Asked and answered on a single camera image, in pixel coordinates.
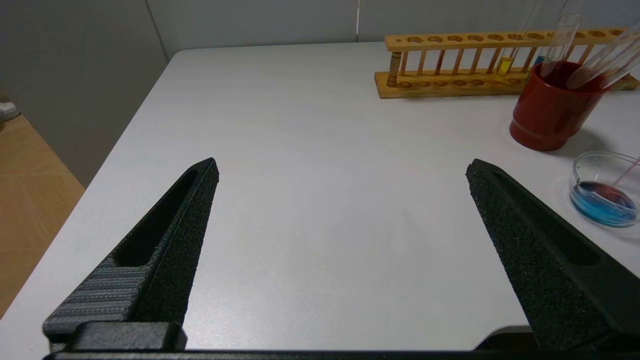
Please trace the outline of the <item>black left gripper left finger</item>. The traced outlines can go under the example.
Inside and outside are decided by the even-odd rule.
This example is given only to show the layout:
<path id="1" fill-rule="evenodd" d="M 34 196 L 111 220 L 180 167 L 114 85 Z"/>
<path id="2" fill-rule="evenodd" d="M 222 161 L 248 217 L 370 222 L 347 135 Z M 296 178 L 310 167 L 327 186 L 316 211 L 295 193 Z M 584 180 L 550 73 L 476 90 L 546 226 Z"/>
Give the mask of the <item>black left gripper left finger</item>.
<path id="1" fill-rule="evenodd" d="M 51 351 L 89 322 L 185 321 L 219 175 L 209 157 L 169 187 L 43 322 Z"/>

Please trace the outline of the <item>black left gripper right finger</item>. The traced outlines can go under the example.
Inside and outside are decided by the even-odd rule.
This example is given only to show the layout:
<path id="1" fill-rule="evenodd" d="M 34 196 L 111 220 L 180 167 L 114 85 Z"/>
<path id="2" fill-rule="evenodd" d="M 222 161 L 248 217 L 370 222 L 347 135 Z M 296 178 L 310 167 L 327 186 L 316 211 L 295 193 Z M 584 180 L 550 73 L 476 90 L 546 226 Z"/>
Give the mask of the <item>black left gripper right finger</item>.
<path id="1" fill-rule="evenodd" d="M 474 159 L 465 175 L 538 347 L 637 352 L 638 276 L 502 168 Z"/>

